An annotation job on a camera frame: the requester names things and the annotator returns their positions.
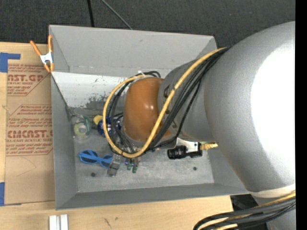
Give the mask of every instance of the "metal clip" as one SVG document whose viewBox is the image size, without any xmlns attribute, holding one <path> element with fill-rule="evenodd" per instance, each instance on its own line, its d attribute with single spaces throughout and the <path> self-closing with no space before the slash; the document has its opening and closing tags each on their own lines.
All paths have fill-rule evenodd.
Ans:
<svg viewBox="0 0 307 230">
<path fill-rule="evenodd" d="M 34 51 L 36 54 L 41 58 L 42 62 L 44 63 L 44 67 L 47 72 L 51 72 L 54 70 L 54 63 L 53 63 L 53 46 L 52 46 L 52 35 L 48 36 L 48 53 L 46 55 L 42 55 L 39 51 L 38 47 L 36 46 L 35 42 L 32 40 L 30 41 Z"/>
</svg>

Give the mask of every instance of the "yellow cable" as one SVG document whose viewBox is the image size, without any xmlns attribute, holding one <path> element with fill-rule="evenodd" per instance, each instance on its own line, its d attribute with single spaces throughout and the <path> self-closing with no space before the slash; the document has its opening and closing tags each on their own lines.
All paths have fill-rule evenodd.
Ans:
<svg viewBox="0 0 307 230">
<path fill-rule="evenodd" d="M 218 51 L 222 50 L 224 48 L 220 48 L 220 49 L 216 49 L 210 53 L 208 53 L 207 55 L 199 58 L 192 66 L 189 67 L 189 69 L 180 77 L 180 79 L 177 81 L 177 83 L 175 84 L 174 88 L 172 89 L 172 91 L 170 92 L 168 98 L 166 99 L 165 101 L 165 104 L 163 105 L 162 107 L 162 110 L 158 116 L 158 119 L 153 127 L 153 130 L 151 131 L 147 141 L 145 142 L 144 146 L 136 153 L 133 153 L 133 154 L 130 154 L 130 153 L 126 153 L 124 151 L 122 151 L 121 149 L 119 149 L 114 143 L 113 141 L 111 140 L 110 136 L 108 135 L 108 132 L 107 132 L 107 126 L 106 126 L 106 111 L 107 111 L 107 106 L 112 98 L 112 96 L 114 95 L 114 93 L 121 87 L 123 86 L 124 84 L 126 84 L 127 82 L 131 81 L 131 80 L 134 80 L 134 79 L 138 79 L 138 78 L 143 78 L 144 76 L 143 75 L 139 75 L 139 76 L 134 76 L 132 78 L 129 78 L 125 81 L 123 81 L 122 83 L 120 83 L 118 86 L 116 86 L 111 94 L 108 96 L 107 100 L 106 100 L 106 103 L 105 103 L 105 106 L 104 106 L 104 109 L 103 109 L 103 119 L 102 119 L 102 122 L 103 122 L 103 129 L 104 129 L 104 132 L 105 132 L 105 135 L 106 135 L 106 139 L 108 141 L 108 143 L 110 144 L 110 146 L 119 154 L 121 154 L 122 156 L 126 157 L 126 158 L 136 158 L 140 155 L 142 155 L 146 149 L 148 148 L 148 146 L 150 145 L 150 143 L 152 142 L 153 138 L 155 137 L 156 135 L 156 132 L 161 124 L 161 121 L 162 121 L 162 118 L 168 108 L 168 105 L 170 103 L 170 101 L 172 100 L 173 96 L 175 95 L 175 92 L 176 90 L 179 88 L 179 86 L 182 84 L 182 82 L 187 78 L 187 76 L 197 67 L 199 66 L 202 62 L 204 62 L 205 60 L 207 60 L 210 56 L 212 56 L 213 54 L 217 53 Z"/>
</svg>

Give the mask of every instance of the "black cable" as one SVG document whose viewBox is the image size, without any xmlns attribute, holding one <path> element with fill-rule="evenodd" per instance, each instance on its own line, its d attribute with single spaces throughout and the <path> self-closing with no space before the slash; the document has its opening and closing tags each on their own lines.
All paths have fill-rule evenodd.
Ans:
<svg viewBox="0 0 307 230">
<path fill-rule="evenodd" d="M 246 228 L 250 228 L 250 227 L 256 227 L 256 226 L 264 224 L 268 221 L 274 220 L 274 219 L 276 219 L 279 216 L 289 212 L 290 210 L 292 210 L 294 208 L 295 208 L 295 203 L 289 205 L 288 207 L 286 207 L 284 209 L 281 209 L 277 212 L 274 212 L 274 213 L 270 213 L 270 214 L 264 213 L 263 215 L 257 215 L 257 216 L 252 215 L 252 216 L 248 216 L 248 217 L 244 217 L 244 218 L 240 218 L 240 219 L 233 219 L 233 220 L 227 220 L 226 219 L 222 222 L 215 223 L 213 225 L 204 227 L 200 230 L 213 230 L 217 227 L 224 227 L 224 226 L 232 225 L 232 224 L 237 224 L 237 226 L 228 228 L 227 230 L 237 230 L 237 229 L 242 230 L 242 229 L 246 229 Z"/>
<path fill-rule="evenodd" d="M 290 205 L 289 207 L 287 207 L 287 208 L 277 212 L 275 215 L 273 215 L 273 216 L 271 216 L 269 218 L 266 218 L 264 220 L 261 220 L 261 221 L 258 221 L 258 222 L 246 223 L 246 224 L 239 224 L 239 229 L 243 230 L 243 229 L 259 226 L 261 224 L 264 224 L 266 222 L 269 222 L 271 220 L 274 220 L 274 219 L 278 218 L 279 216 L 281 216 L 281 215 L 291 211 L 292 209 L 295 209 L 295 203 Z"/>
<path fill-rule="evenodd" d="M 249 208 L 249 209 L 243 209 L 243 210 L 213 215 L 213 216 L 206 217 L 206 218 L 200 220 L 198 223 L 196 223 L 193 230 L 197 230 L 201 225 L 203 225 L 203 224 L 205 224 L 209 221 L 212 221 L 212 220 L 216 220 L 216 219 L 220 219 L 220 218 L 226 218 L 226 217 L 239 216 L 239 215 L 257 214 L 257 213 L 261 213 L 261 212 L 277 211 L 277 210 L 281 210 L 281 209 L 287 207 L 289 204 L 293 204 L 293 203 L 295 203 L 295 197 L 287 199 L 283 202 L 276 203 L 274 205 L 253 207 L 253 208 Z"/>
<path fill-rule="evenodd" d="M 144 72 L 143 73 L 144 75 L 151 75 L 153 77 L 157 77 L 157 78 L 160 78 L 161 75 L 158 71 L 149 71 L 149 72 Z M 116 109 L 116 106 L 117 106 L 117 103 L 122 95 L 122 93 L 124 92 L 124 90 L 128 87 L 128 85 L 130 83 L 132 83 L 134 80 L 131 80 L 129 81 L 128 83 L 126 83 L 124 86 L 122 86 L 120 88 L 120 90 L 117 92 L 117 94 L 114 96 L 112 102 L 111 102 L 111 105 L 110 105 L 110 108 L 109 108 L 109 111 L 107 113 L 107 116 L 110 116 L 110 122 L 111 122 L 111 140 L 113 142 L 115 142 L 115 134 L 114 133 L 117 133 L 120 141 L 124 144 L 124 146 L 126 147 L 129 147 L 131 150 L 132 150 L 132 143 L 124 136 L 124 134 L 118 129 L 118 127 L 116 126 L 116 122 L 114 122 L 114 117 L 116 116 L 115 114 L 115 109 Z"/>
<path fill-rule="evenodd" d="M 199 84 L 197 86 L 197 89 L 195 90 L 195 92 L 194 92 L 194 94 L 192 96 L 192 99 L 190 100 L 190 103 L 189 103 L 188 107 L 186 108 L 186 111 L 185 111 L 185 113 L 184 113 L 184 115 L 182 117 L 182 120 L 180 122 L 180 125 L 179 125 L 179 128 L 178 128 L 178 131 L 177 131 L 176 135 L 173 138 L 171 138 L 170 140 L 168 140 L 166 143 L 160 144 L 159 146 L 156 146 L 153 149 L 164 147 L 164 146 L 172 143 L 175 139 L 177 139 L 177 137 L 179 136 L 179 134 L 181 132 L 183 123 L 184 123 L 184 121 L 185 121 L 185 119 L 186 119 L 186 117 L 187 117 L 187 115 L 189 113 L 189 110 L 190 110 L 190 108 L 191 108 L 191 106 L 192 106 L 192 104 L 194 102 L 194 99 L 195 99 L 195 97 L 196 97 L 196 95 L 197 95 L 197 93 L 198 93 L 198 91 L 200 89 L 200 86 L 201 86 L 201 81 L 199 82 Z"/>
<path fill-rule="evenodd" d="M 86 1 L 87 1 L 88 11 L 89 11 L 89 13 L 90 13 L 91 26 L 92 26 L 92 27 L 95 27 L 94 16 L 93 16 L 93 9 L 92 9 L 92 5 L 91 5 L 91 0 L 86 0 Z"/>
<path fill-rule="evenodd" d="M 166 120 L 164 121 L 160 131 L 157 134 L 157 136 L 152 140 L 148 150 L 153 150 L 153 149 L 168 145 L 168 144 L 170 144 L 171 142 L 174 141 L 173 138 L 172 138 L 170 141 L 163 144 L 162 146 L 159 145 L 159 146 L 155 147 L 155 145 L 161 140 L 163 135 L 166 133 L 166 131 L 168 130 L 168 128 L 170 127 L 170 125 L 174 121 L 174 119 L 177 116 L 179 110 L 181 109 L 183 103 L 186 101 L 186 99 L 188 98 L 188 96 L 190 95 L 190 93 L 192 92 L 194 87 L 196 86 L 196 84 L 199 83 L 202 80 L 203 76 L 212 68 L 212 66 L 216 63 L 216 61 L 220 58 L 220 56 L 222 56 L 222 54 L 225 53 L 226 51 L 227 51 L 227 49 L 223 49 L 223 50 L 217 52 L 216 54 L 212 55 L 208 60 L 201 63 L 197 67 L 196 71 L 194 71 L 194 73 L 192 73 L 191 78 L 188 80 L 188 82 L 182 88 L 182 91 L 179 93 L 179 96 L 177 97 L 176 102 L 175 102 L 172 110 L 168 114 L 168 116 L 167 116 Z"/>
<path fill-rule="evenodd" d="M 238 211 L 234 211 L 234 212 L 227 212 L 227 213 L 221 213 L 218 215 L 214 215 L 214 216 L 210 216 L 207 218 L 204 218 L 202 220 L 200 220 L 193 228 L 193 230 L 197 230 L 199 229 L 199 227 L 209 221 L 212 220 L 216 220 L 216 219 L 222 219 L 222 218 L 226 218 L 226 217 L 234 217 L 234 216 L 242 216 L 242 215 L 249 215 L 252 214 L 251 216 L 247 216 L 244 218 L 240 218 L 240 219 L 234 219 L 234 220 L 228 220 L 226 219 L 225 222 L 220 222 L 220 223 L 216 223 L 214 224 L 214 227 L 219 227 L 219 226 L 224 226 L 230 223 L 240 223 L 242 226 L 245 226 L 247 224 L 251 224 L 250 222 L 248 223 L 242 223 L 245 220 L 249 220 L 252 221 L 253 218 L 255 219 L 256 217 L 259 218 L 257 220 L 257 222 L 266 222 L 267 219 L 270 219 L 271 217 L 274 217 L 278 212 L 284 212 L 285 209 L 290 210 L 293 205 L 295 205 L 295 196 L 291 197 L 289 199 L 286 199 L 282 202 L 278 202 L 278 203 L 274 203 L 273 205 L 268 205 L 268 206 L 259 206 L 259 207 L 253 207 L 250 209 L 244 209 L 244 210 L 238 210 Z"/>
<path fill-rule="evenodd" d="M 105 0 L 101 0 L 121 21 L 123 21 L 123 23 L 131 30 L 132 27 L 105 1 Z"/>
</svg>

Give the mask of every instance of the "dark floor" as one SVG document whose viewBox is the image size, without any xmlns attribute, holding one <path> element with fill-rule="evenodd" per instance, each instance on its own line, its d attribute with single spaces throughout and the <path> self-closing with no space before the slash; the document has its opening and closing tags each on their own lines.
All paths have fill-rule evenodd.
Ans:
<svg viewBox="0 0 307 230">
<path fill-rule="evenodd" d="M 106 1 L 133 29 L 214 35 L 219 47 L 295 20 L 295 0 Z M 126 28 L 99 0 L 92 3 L 97 27 Z M 49 24 L 90 26 L 86 0 L 0 0 L 0 41 L 46 43 Z M 252 204 L 246 196 L 234 199 L 235 209 Z"/>
</svg>

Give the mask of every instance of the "yellow object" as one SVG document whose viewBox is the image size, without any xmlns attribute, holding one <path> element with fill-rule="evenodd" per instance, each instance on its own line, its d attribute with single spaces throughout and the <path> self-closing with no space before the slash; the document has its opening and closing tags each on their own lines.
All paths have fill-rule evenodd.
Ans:
<svg viewBox="0 0 307 230">
<path fill-rule="evenodd" d="M 219 145 L 216 143 L 206 143 L 206 144 L 201 144 L 200 145 L 200 150 L 209 150 L 211 148 L 216 148 Z"/>
<path fill-rule="evenodd" d="M 48 36 L 48 53 L 46 55 L 42 55 L 42 53 L 39 51 L 38 47 L 36 46 L 35 42 L 32 40 L 30 41 L 30 44 L 32 45 L 34 51 L 38 56 L 41 57 L 42 62 L 44 63 L 44 67 L 47 72 L 51 72 L 54 70 L 54 63 L 52 59 L 52 52 L 53 52 L 53 46 L 52 46 L 52 35 Z"/>
<path fill-rule="evenodd" d="M 147 141 L 145 142 L 144 146 L 136 153 L 133 153 L 133 154 L 129 154 L 129 153 L 126 153 L 124 151 L 122 151 L 121 149 L 119 149 L 114 143 L 113 141 L 111 140 L 110 136 L 108 135 L 107 133 L 107 126 L 106 126 L 106 111 L 107 111 L 107 106 L 112 98 L 112 96 L 115 94 L 115 92 L 121 87 L 123 86 L 124 84 L 126 84 L 127 82 L 130 82 L 131 80 L 135 80 L 135 79 L 139 79 L 139 78 L 143 78 L 144 76 L 143 75 L 139 75 L 139 76 L 134 76 L 132 78 L 129 78 L 129 79 L 126 79 L 125 81 L 123 81 L 122 83 L 120 83 L 118 86 L 116 86 L 111 94 L 108 96 L 107 100 L 106 100 L 106 103 L 104 105 L 104 109 L 103 109 L 103 119 L 102 119 L 102 122 L 103 122 L 103 129 L 104 129 L 104 132 L 105 132 L 105 135 L 106 135 L 106 139 L 108 141 L 108 143 L 110 144 L 110 146 L 119 154 L 121 154 L 122 156 L 126 157 L 126 158 L 136 158 L 136 157 L 139 157 L 140 155 L 142 155 L 146 149 L 148 148 L 148 146 L 150 145 L 150 143 L 152 142 L 154 136 L 156 135 L 156 132 L 158 130 L 158 127 L 160 126 L 161 124 L 161 121 L 162 121 L 162 118 L 168 108 L 168 105 L 170 103 L 170 101 L 172 100 L 173 96 L 175 95 L 175 92 L 176 90 L 179 88 L 179 86 L 182 84 L 182 82 L 187 78 L 187 76 L 197 67 L 199 66 L 202 62 L 204 62 L 205 60 L 207 60 L 210 56 L 212 56 L 213 54 L 219 52 L 220 50 L 222 50 L 224 48 L 220 48 L 220 49 L 216 49 L 210 53 L 208 53 L 207 55 L 201 57 L 200 59 L 198 59 L 192 66 L 189 67 L 189 69 L 180 77 L 180 79 L 177 81 L 177 83 L 175 84 L 174 88 L 172 89 L 172 91 L 170 92 L 168 98 L 166 99 L 165 101 L 165 104 L 163 105 L 162 107 L 162 110 L 158 116 L 158 119 L 153 127 L 153 130 L 152 132 L 150 133 L 150 136 L 148 137 Z"/>
<path fill-rule="evenodd" d="M 102 120 L 102 116 L 101 115 L 97 115 L 93 118 L 93 122 L 98 125 L 98 123 Z"/>
</svg>

